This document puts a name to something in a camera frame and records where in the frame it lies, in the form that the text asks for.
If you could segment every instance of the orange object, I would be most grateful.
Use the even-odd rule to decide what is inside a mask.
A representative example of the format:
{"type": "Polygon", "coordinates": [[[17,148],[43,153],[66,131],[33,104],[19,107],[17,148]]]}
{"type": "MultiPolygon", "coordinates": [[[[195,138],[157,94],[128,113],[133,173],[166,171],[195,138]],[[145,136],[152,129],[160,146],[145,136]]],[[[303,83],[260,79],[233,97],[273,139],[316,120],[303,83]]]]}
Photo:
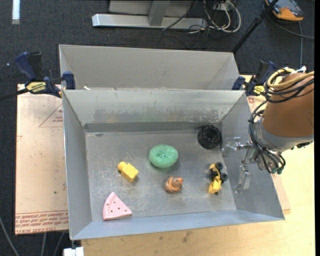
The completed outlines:
{"type": "Polygon", "coordinates": [[[164,189],[165,189],[165,191],[167,191],[169,193],[179,192],[182,187],[183,181],[184,181],[184,179],[181,177],[171,176],[166,180],[164,189]]]}
{"type": "MultiPolygon", "coordinates": [[[[305,75],[304,73],[291,73],[287,75],[283,82],[291,81],[305,75]]],[[[314,76],[309,76],[296,85],[290,87],[281,86],[276,90],[291,90],[299,87],[310,80],[314,76]]],[[[306,137],[314,134],[314,83],[304,88],[298,97],[292,98],[282,103],[268,102],[262,115],[263,127],[271,134],[280,137],[306,137]]],[[[279,95],[272,95],[271,100],[278,101],[283,99],[279,95]]]]}

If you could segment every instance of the brown cardboard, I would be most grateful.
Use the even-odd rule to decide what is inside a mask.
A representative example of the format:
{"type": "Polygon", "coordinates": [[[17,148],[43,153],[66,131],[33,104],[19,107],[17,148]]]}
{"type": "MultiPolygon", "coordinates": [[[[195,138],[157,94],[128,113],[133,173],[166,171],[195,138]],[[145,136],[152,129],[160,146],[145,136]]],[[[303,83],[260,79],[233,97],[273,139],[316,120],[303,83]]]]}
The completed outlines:
{"type": "Polygon", "coordinates": [[[69,228],[62,100],[17,97],[15,234],[69,228]]]}

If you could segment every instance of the green ball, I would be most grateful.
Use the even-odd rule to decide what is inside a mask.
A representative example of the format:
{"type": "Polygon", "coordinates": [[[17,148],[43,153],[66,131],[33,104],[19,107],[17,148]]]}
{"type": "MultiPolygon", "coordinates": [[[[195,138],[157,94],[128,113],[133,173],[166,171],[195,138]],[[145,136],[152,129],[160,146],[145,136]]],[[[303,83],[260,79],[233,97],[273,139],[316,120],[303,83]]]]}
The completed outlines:
{"type": "Polygon", "coordinates": [[[173,146],[159,144],[150,150],[149,160],[155,167],[169,168],[177,162],[178,155],[173,146]]]}

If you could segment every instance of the blue clamp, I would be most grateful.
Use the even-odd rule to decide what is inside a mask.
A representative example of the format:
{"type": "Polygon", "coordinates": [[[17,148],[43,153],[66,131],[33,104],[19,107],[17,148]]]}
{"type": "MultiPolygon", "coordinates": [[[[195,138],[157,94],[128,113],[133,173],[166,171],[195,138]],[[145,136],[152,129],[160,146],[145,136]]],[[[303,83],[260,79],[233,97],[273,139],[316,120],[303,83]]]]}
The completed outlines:
{"type": "Polygon", "coordinates": [[[14,62],[19,71],[28,78],[25,83],[26,92],[29,91],[32,94],[48,94],[61,98],[61,90],[53,82],[65,81],[66,89],[74,90],[76,88],[74,75],[70,71],[66,71],[62,77],[52,80],[47,76],[43,77],[41,75],[40,52],[29,54],[25,51],[17,56],[14,62]]]}

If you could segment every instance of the pink triangular block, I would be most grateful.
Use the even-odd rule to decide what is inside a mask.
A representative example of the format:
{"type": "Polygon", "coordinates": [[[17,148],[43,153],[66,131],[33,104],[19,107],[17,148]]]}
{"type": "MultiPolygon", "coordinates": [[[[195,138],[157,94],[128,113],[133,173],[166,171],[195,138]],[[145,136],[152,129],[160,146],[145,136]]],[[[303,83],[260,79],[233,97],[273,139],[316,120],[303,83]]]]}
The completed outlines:
{"type": "Polygon", "coordinates": [[[104,221],[121,219],[132,215],[132,211],[112,192],[104,202],[102,217],[104,221]]]}

